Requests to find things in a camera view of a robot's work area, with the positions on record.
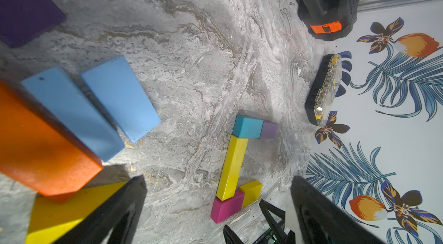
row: light blue rectangular block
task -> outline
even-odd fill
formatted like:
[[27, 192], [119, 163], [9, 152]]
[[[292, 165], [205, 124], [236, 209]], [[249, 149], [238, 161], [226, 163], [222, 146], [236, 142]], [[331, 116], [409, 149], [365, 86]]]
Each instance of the light blue rectangular block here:
[[232, 135], [238, 138], [260, 138], [263, 120], [237, 115]]
[[124, 56], [98, 65], [81, 77], [132, 142], [160, 124], [160, 117]]
[[63, 69], [53, 67], [25, 79], [22, 85], [103, 161], [125, 147], [118, 133]]

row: wooden block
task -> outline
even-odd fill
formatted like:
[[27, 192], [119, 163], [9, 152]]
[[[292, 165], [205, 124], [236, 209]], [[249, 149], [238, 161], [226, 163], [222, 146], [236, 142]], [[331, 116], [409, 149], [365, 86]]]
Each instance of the wooden block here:
[[228, 151], [224, 158], [219, 188], [217, 189], [217, 197], [222, 201], [234, 197], [247, 145], [247, 138], [242, 139], [231, 136]]
[[239, 189], [245, 194], [245, 199], [241, 206], [242, 208], [260, 199], [261, 187], [262, 184], [259, 181], [252, 181], [239, 187]]
[[263, 127], [261, 128], [261, 139], [270, 139], [275, 138], [278, 131], [278, 124], [269, 122], [269, 121], [263, 121]]
[[232, 134], [238, 138], [260, 138], [263, 120], [237, 115]]
[[20, 47], [52, 29], [66, 15], [51, 0], [0, 0], [0, 40]]
[[62, 205], [37, 197], [30, 217], [25, 244], [50, 244], [83, 221], [108, 200], [125, 182], [81, 189]]
[[125, 145], [65, 71], [53, 67], [22, 81], [22, 85], [103, 161]]
[[136, 142], [160, 124], [160, 117], [125, 57], [113, 58], [81, 77], [130, 141]]
[[103, 169], [80, 141], [70, 142], [1, 81], [0, 120], [0, 172], [45, 196], [75, 192]]
[[234, 197], [224, 201], [215, 197], [214, 204], [212, 205], [211, 219], [215, 222], [215, 224], [218, 224], [236, 214], [241, 210], [244, 197], [245, 194], [243, 194], [243, 192], [240, 190], [235, 191]]

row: lavender block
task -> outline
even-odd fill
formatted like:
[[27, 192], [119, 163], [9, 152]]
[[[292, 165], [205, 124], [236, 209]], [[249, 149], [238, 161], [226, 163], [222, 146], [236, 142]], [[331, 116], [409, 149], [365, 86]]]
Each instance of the lavender block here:
[[51, 0], [0, 0], [0, 40], [18, 48], [65, 18]]
[[277, 135], [277, 131], [278, 131], [278, 124], [269, 121], [264, 121], [263, 126], [261, 127], [260, 138], [261, 139], [275, 138], [275, 136]]

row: yellow rectangular block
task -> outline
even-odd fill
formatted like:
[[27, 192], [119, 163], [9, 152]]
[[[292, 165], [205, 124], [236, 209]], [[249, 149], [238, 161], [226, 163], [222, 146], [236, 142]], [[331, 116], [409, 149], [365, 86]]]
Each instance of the yellow rectangular block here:
[[219, 188], [217, 189], [217, 197], [222, 201], [235, 195], [247, 145], [247, 138], [231, 136], [224, 159], [223, 170], [221, 171], [222, 176], [220, 177]]
[[261, 187], [262, 184], [259, 181], [252, 181], [239, 187], [240, 191], [245, 194], [241, 208], [260, 199]]
[[25, 244], [50, 244], [83, 221], [108, 200], [125, 182], [79, 190], [64, 204], [37, 197], [30, 217]]

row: orange block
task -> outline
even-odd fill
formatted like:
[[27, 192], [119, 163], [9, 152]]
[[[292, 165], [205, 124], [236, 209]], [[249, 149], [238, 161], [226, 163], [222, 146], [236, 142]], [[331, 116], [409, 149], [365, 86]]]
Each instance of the orange block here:
[[[0, 172], [44, 196], [78, 191], [103, 169], [102, 162], [80, 141], [42, 118], [0, 81]], [[63, 202], [69, 196], [54, 199]]]

